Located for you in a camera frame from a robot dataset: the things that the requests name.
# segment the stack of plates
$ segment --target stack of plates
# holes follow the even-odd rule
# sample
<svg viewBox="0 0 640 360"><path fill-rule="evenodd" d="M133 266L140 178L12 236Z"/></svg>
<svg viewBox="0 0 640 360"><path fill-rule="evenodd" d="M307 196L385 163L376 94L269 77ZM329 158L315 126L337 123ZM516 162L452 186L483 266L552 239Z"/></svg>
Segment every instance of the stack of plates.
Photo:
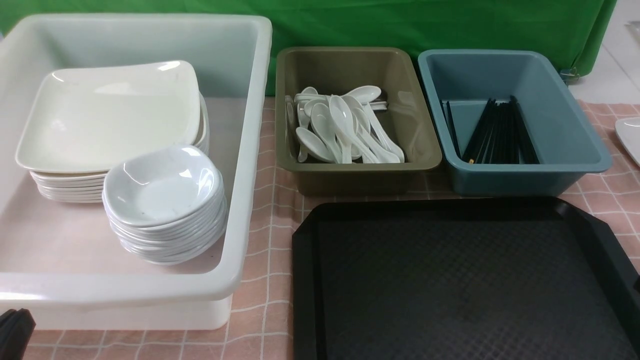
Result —
<svg viewBox="0 0 640 360"><path fill-rule="evenodd" d="M173 144L209 152L209 118L184 61L65 69L42 82L16 152L47 199L100 202L107 171Z"/></svg>
<svg viewBox="0 0 640 360"><path fill-rule="evenodd" d="M102 200L122 247L157 265L195 258L227 226L222 175L193 146L174 145L111 169Z"/></svg>

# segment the brown plastic bin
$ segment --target brown plastic bin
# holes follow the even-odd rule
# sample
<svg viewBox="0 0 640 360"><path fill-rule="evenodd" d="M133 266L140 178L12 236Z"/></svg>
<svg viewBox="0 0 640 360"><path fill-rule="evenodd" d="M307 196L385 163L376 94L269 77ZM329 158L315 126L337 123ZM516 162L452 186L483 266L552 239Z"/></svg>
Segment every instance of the brown plastic bin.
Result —
<svg viewBox="0 0 640 360"><path fill-rule="evenodd" d="M377 112L389 137L405 153L400 164L298 163L294 120L287 124L285 96L307 86L338 94L376 85L388 96ZM276 66L276 158L293 173L298 191L309 196L404 193L415 177L442 160L438 137L411 58L389 47L292 47L280 51Z"/></svg>

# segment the blue plastic bin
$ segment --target blue plastic bin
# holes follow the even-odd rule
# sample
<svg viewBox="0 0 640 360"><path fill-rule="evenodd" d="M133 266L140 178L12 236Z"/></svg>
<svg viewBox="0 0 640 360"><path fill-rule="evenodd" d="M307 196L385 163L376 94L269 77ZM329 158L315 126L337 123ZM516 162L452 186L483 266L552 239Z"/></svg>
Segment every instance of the blue plastic bin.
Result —
<svg viewBox="0 0 640 360"><path fill-rule="evenodd" d="M611 155L549 60L529 51L429 50L418 65L453 190L464 196L558 196ZM464 153L489 98L520 102L539 165L469 164L457 155L439 101L450 101Z"/></svg>

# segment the green backdrop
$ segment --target green backdrop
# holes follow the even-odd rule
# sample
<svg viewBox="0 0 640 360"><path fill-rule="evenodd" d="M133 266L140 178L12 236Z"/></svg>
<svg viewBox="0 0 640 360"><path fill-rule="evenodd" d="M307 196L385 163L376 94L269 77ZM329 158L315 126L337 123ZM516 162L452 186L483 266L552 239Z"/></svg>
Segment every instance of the green backdrop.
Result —
<svg viewBox="0 0 640 360"><path fill-rule="evenodd" d="M34 13L139 12L262 15L273 23L267 93L286 47L523 49L558 69L591 71L615 0L0 0L7 34Z"/></svg>

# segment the pink checkered tablecloth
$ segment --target pink checkered tablecloth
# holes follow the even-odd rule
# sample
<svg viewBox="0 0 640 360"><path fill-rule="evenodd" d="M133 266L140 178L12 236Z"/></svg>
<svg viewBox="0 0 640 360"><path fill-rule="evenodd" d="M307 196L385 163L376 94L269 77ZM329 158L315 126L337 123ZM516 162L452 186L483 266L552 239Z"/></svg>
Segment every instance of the pink checkered tablecloth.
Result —
<svg viewBox="0 0 640 360"><path fill-rule="evenodd" d="M609 223L640 269L640 168L618 141L618 119L640 115L640 106L581 103L613 156L604 174L587 175L561 198ZM318 204L357 199L310 199L300 195L274 151L273 100L265 105L253 215L243 280L231 319L213 331L36 331L29 360L287 360L292 359L291 234ZM419 178L400 199L449 199L443 172Z"/></svg>

